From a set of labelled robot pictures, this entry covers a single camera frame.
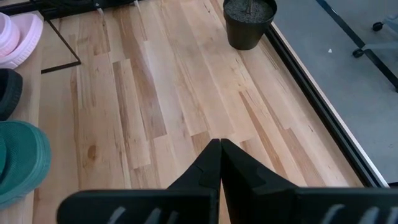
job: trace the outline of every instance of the gray floor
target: gray floor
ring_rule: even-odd
[[[327,1],[365,42],[398,40],[388,29],[377,34],[370,29],[385,14],[394,12],[384,9],[393,7],[398,13],[398,1],[391,7],[375,7],[376,0]],[[357,46],[316,0],[277,3],[278,28],[384,178],[398,182],[398,93],[370,59],[351,56]],[[398,73],[398,63],[394,66],[398,50],[375,53]]]

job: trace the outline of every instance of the wooden floor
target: wooden floor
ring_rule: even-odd
[[[221,6],[145,0],[55,21],[83,65],[41,76],[53,160],[33,223],[55,223],[78,190],[166,188],[211,138],[297,185],[361,185],[268,40],[229,46]],[[43,40],[43,67],[71,60],[51,30]],[[227,214],[222,200],[221,223]]]

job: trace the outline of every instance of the black plant pot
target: black plant pot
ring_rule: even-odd
[[[224,0],[223,6],[230,0]],[[274,0],[253,0],[264,1],[272,9],[273,14],[268,20],[262,23],[241,22],[233,19],[224,10],[224,18],[226,21],[226,32],[228,35],[229,44],[238,50],[253,49],[261,39],[261,36],[269,28],[271,22],[274,20],[277,11],[277,4]]]

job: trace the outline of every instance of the chair wheel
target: chair wheel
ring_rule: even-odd
[[[356,49],[353,51],[353,56],[354,58],[359,58],[364,54],[364,51],[362,49]]]
[[[375,24],[373,24],[372,26],[372,30],[373,31],[379,31],[383,28],[383,23],[382,22],[376,22]]]

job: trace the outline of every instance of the plant stem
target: plant stem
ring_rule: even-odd
[[[251,14],[253,11],[253,0],[248,0],[248,8],[246,9],[246,13]]]

